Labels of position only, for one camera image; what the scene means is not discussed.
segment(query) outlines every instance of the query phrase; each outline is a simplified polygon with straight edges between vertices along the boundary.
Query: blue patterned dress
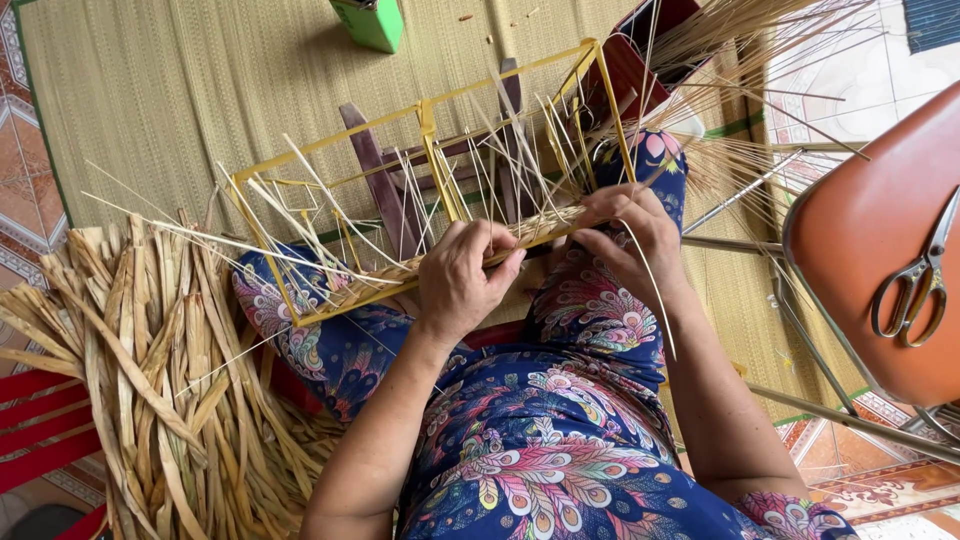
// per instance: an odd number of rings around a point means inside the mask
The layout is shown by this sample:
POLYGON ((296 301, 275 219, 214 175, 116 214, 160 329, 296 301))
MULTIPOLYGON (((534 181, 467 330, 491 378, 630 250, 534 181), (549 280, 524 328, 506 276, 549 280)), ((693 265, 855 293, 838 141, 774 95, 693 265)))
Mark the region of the blue patterned dress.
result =
MULTIPOLYGON (((636 175, 683 222, 685 157, 644 130, 636 175)), ((601 155, 598 183, 616 184, 622 159, 601 155)), ((602 228, 616 242, 624 232, 602 228)), ((310 252, 291 252, 312 258, 310 252)), ((349 423, 383 378, 412 319, 369 305, 306 328, 290 316, 262 256, 245 254, 233 284, 247 316, 335 418, 349 423)), ((326 277, 300 268, 300 290, 326 277)), ((293 292, 295 287, 286 285, 293 292)), ((311 293, 305 305, 322 301, 311 293)), ((856 538, 836 512, 753 493, 734 504, 677 466, 657 397, 662 335, 653 313, 606 265, 574 244, 538 292, 522 342, 454 350, 423 414, 399 501, 401 538, 565 539, 856 538)))

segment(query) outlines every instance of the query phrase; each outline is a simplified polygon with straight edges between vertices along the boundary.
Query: yellow metal frame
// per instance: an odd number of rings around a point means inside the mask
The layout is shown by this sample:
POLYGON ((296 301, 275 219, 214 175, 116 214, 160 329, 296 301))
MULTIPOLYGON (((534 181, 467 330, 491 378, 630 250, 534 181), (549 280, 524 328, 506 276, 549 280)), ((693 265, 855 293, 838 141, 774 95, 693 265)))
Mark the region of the yellow metal frame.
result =
MULTIPOLYGON (((500 73, 499 77, 501 80, 504 80, 504 79, 507 79, 508 77, 512 77, 514 75, 524 73, 536 67, 547 65, 549 63, 553 63, 556 61, 561 61, 565 58, 569 58, 572 56, 577 56, 578 57, 577 61, 573 64, 573 67, 571 67, 570 71, 564 78, 564 83, 561 85, 560 90, 554 96, 553 98, 554 105, 557 105, 560 102, 560 100, 563 99, 563 96, 568 91, 570 91, 575 85, 577 85, 578 80, 583 78, 583 76, 589 70, 590 64, 594 60, 596 60, 600 70, 600 75, 603 79, 604 89, 606 90, 607 98, 610 102, 611 114, 613 115, 613 118, 614 118, 613 125, 616 128, 617 143, 620 147, 620 153, 624 159, 627 178, 630 182, 636 182, 636 173, 634 171, 633 164, 631 163, 630 152, 628 151, 628 148, 627 148, 627 140, 623 132, 623 126, 620 123, 620 113, 616 107, 616 97, 613 94, 613 86, 611 84, 610 73, 607 69, 607 64, 603 56, 603 43, 601 41, 595 38, 589 37, 581 41, 581 44, 578 47, 574 47, 572 49, 563 51, 562 53, 558 53, 556 55, 553 55, 538 61, 534 61, 526 65, 519 66, 509 71, 505 71, 503 73, 500 73)), ((387 114, 385 116, 381 116, 379 118, 371 120, 366 124, 362 124, 360 126, 356 126, 354 128, 350 128, 348 130, 342 131, 336 135, 331 135, 326 138, 322 138, 318 141, 306 144, 300 147, 300 152, 306 155, 310 152, 314 152, 316 150, 324 148, 325 146, 329 146, 333 143, 339 142, 341 140, 345 140, 351 135, 361 133, 364 130, 368 130, 376 126, 386 124, 388 122, 397 120, 411 113, 415 114, 417 116, 418 122, 420 123, 420 142, 423 145, 423 150, 420 152, 417 152, 416 154, 408 156, 408 158, 412 159, 420 156, 426 156, 427 164, 430 168, 430 172, 433 175, 434 179, 436 179, 437 190, 438 190, 438 193, 440 194, 440 199, 444 203, 444 211, 446 212, 447 217, 450 219, 450 221, 464 220, 467 216, 466 209, 463 208, 463 205, 461 204, 459 198, 455 197, 450 192, 449 187, 446 185, 446 182, 444 181, 446 178, 446 174, 443 173, 443 169, 437 163, 434 150, 438 148, 444 148, 452 144, 456 144, 457 142, 462 142, 463 140, 476 136, 478 133, 485 133, 488 130, 486 129, 477 130, 476 132, 471 132, 466 135, 458 136, 454 139, 446 141, 443 144, 436 144, 434 140, 435 140, 435 135, 437 133, 437 125, 434 120, 433 110, 436 104, 439 104, 441 102, 463 95, 467 92, 474 91, 492 84, 493 84, 493 78, 489 78, 469 86, 457 88, 455 90, 449 91, 446 94, 443 94, 434 98, 420 99, 415 105, 407 107, 406 109, 398 110, 391 114, 387 114)), ((494 124, 493 128, 495 130, 498 130, 507 125, 510 125, 511 122, 512 120, 510 119, 503 120, 501 122, 497 122, 496 124, 494 124)), ((244 187, 245 180, 253 178, 254 175, 266 172, 284 163, 288 163, 292 160, 295 160, 296 158, 297 158, 297 154, 292 151, 287 152, 285 154, 281 154, 280 156, 277 156, 270 160, 262 161, 256 165, 253 165, 242 171, 232 174, 230 176, 230 181, 236 187, 237 191, 239 191, 240 193, 244 193, 243 187, 244 187)), ((375 169, 363 171, 351 177, 339 179, 324 185, 326 185, 327 187, 333 187, 334 185, 343 184, 351 180, 361 179, 369 176, 374 172, 385 170, 396 164, 399 164, 399 161, 392 161, 390 163, 385 163, 375 169)), ((287 181, 287 180, 281 180, 281 179, 270 179, 270 180, 271 182, 276 182, 277 184, 304 185, 304 186, 307 186, 308 188, 310 187, 318 188, 315 184, 310 182, 287 181)), ((244 218, 247 219, 247 222, 250 224, 253 237, 256 239, 256 243, 259 245, 260 249, 269 251, 270 247, 267 244, 266 239, 263 237, 263 235, 254 225, 254 223, 256 222, 252 219, 252 216, 250 216, 249 211, 246 209, 246 206, 240 204, 240 201, 238 200, 236 192, 233 192, 232 197, 234 199, 234 203, 236 203, 236 206, 239 209, 241 209, 241 212, 244 214, 244 218)), ((522 248, 533 247, 534 245, 539 245, 543 242, 550 241, 556 237, 565 235, 567 233, 568 233, 567 231, 560 232, 560 233, 552 233, 552 234, 537 238, 530 245, 520 246, 520 247, 522 248)), ((417 283, 418 283, 416 279, 412 279, 409 282, 405 282, 404 284, 390 286, 389 288, 381 290, 371 295, 370 297, 367 297, 357 303, 354 303, 349 307, 342 307, 339 309, 333 309, 331 311, 317 312, 317 313, 313 313, 306 316, 300 316, 297 305, 294 303, 293 299, 290 297, 290 294, 287 292, 287 288, 282 285, 284 281, 280 274, 279 268, 276 265, 275 259, 271 256, 266 256, 266 259, 267 259, 267 264, 270 267, 270 271, 271 273, 273 273, 274 279, 276 280, 277 288, 279 289, 280 294, 283 297, 283 301, 284 303, 286 303, 287 307, 290 309, 290 315, 291 315, 291 318, 293 319, 293 324, 295 327, 300 327, 303 325, 308 325, 314 322, 318 322, 323 319, 329 318, 333 315, 347 312, 351 309, 354 309, 355 307, 360 307, 364 304, 369 304, 371 302, 382 300, 384 298, 397 294, 398 292, 411 289, 417 286, 417 283)))

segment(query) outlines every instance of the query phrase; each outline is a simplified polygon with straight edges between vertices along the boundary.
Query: green box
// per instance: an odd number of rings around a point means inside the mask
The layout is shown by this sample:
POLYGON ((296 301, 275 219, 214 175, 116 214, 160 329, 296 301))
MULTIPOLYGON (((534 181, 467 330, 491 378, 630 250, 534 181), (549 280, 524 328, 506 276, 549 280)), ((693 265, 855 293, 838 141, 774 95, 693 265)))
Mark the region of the green box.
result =
POLYGON ((330 0, 330 5, 357 44, 391 54, 399 49, 403 18, 396 0, 330 0))

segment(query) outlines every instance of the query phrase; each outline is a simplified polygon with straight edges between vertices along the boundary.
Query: metal scissors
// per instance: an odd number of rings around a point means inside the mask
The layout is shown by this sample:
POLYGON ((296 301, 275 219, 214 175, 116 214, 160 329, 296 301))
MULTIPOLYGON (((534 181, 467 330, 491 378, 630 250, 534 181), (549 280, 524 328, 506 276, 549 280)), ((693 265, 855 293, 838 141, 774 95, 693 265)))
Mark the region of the metal scissors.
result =
POLYGON ((924 250, 913 262, 902 270, 891 274, 876 291, 871 310, 871 322, 874 333, 880 337, 896 337, 905 347, 920 347, 937 331, 947 309, 947 288, 944 286, 943 269, 940 260, 947 249, 947 234, 953 217, 956 215, 957 202, 960 201, 960 186, 953 190, 953 196, 940 213, 940 219, 924 245, 924 250), (890 285, 903 281, 903 290, 894 307, 894 318, 886 331, 880 328, 880 304, 890 285), (930 322, 916 340, 910 339, 909 332, 926 299, 936 295, 937 306, 930 322))

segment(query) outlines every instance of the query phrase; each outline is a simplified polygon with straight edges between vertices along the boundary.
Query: dried straw bundle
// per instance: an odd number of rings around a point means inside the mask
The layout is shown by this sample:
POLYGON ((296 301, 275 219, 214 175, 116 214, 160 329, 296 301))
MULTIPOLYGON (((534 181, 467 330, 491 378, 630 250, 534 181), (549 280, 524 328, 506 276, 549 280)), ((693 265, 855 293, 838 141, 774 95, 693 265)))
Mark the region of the dried straw bundle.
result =
POLYGON ((70 231, 41 261, 49 291, 0 293, 50 355, 0 356, 86 383, 118 538, 286 538, 343 432, 271 395, 223 260, 133 215, 129 235, 70 231))

